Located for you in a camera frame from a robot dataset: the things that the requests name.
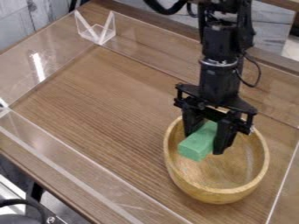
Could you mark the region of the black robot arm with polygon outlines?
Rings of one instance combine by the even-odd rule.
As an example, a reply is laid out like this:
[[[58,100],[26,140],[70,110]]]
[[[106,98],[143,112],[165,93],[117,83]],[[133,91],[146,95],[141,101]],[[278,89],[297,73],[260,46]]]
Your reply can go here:
[[[198,3],[202,44],[201,82],[179,84],[174,105],[182,109],[185,134],[206,120],[217,123],[213,153],[221,155],[237,134],[249,134],[258,109],[239,96],[243,62],[254,45],[253,0],[205,0]]]

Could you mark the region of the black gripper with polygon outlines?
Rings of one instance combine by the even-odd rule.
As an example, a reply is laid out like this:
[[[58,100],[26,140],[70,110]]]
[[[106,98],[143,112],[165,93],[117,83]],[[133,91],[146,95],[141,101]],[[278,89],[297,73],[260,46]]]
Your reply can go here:
[[[190,136],[205,124],[205,119],[218,124],[213,154],[221,155],[233,145],[238,132],[249,134],[258,109],[239,96],[243,59],[233,63],[201,62],[201,82],[178,84],[174,105],[182,109],[185,135]]]

